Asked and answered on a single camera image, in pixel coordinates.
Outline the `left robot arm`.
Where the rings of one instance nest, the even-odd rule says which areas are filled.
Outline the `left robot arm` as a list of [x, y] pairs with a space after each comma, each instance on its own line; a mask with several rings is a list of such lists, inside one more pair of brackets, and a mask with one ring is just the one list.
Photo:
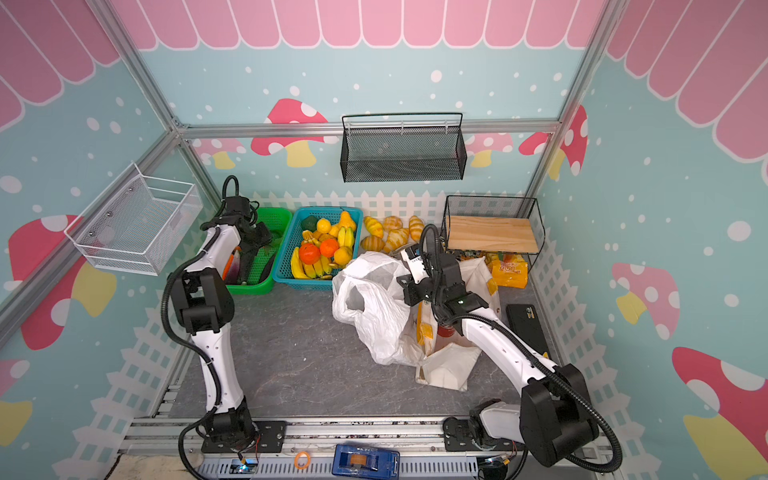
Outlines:
[[168, 277], [161, 323], [171, 340], [201, 362], [206, 413], [192, 428], [216, 446], [243, 451], [255, 443], [257, 427], [236, 377], [231, 349], [235, 303], [228, 284], [247, 280], [272, 234], [258, 220], [258, 203], [240, 194], [234, 175], [225, 179], [222, 202], [201, 229], [204, 245]]

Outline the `white tote bag yellow handles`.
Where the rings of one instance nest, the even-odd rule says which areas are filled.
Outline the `white tote bag yellow handles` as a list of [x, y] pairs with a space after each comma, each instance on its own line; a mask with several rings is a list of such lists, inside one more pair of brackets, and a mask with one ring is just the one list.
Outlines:
[[[477, 293], [489, 304], [499, 319], [501, 313], [498, 285], [485, 260], [459, 262], [462, 280], [469, 292]], [[416, 367], [416, 382], [449, 390], [466, 391], [467, 382], [482, 350], [456, 330], [440, 334], [441, 327], [433, 316], [431, 304], [422, 301], [412, 315], [416, 339], [424, 358]]]

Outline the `white plastic grocery bag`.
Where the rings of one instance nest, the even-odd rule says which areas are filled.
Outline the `white plastic grocery bag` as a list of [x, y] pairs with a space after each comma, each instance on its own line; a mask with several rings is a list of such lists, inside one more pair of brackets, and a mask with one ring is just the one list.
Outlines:
[[400, 260], [367, 252], [332, 280], [333, 317], [355, 327], [373, 361], [380, 365], [416, 367], [424, 359], [415, 338], [411, 308], [397, 282], [407, 273]]

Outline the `red soda can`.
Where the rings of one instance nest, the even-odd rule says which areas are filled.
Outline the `red soda can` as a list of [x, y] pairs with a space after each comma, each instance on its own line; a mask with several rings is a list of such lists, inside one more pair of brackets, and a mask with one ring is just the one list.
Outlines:
[[438, 326], [438, 335], [443, 338], [450, 338], [455, 334], [455, 329], [452, 327]]

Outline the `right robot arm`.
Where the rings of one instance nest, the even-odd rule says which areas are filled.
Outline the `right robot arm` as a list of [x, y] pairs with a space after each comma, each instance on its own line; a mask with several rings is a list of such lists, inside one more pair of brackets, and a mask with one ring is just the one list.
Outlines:
[[471, 418], [473, 440], [522, 445], [544, 467], [561, 460], [596, 473], [612, 473], [624, 454], [609, 422], [592, 405], [586, 380], [573, 364], [559, 366], [536, 352], [467, 289], [458, 260], [442, 245], [440, 231], [427, 225], [418, 245], [402, 254], [409, 272], [398, 277], [405, 302], [429, 304], [438, 326], [452, 328], [480, 348], [506, 375], [520, 405], [484, 404]]

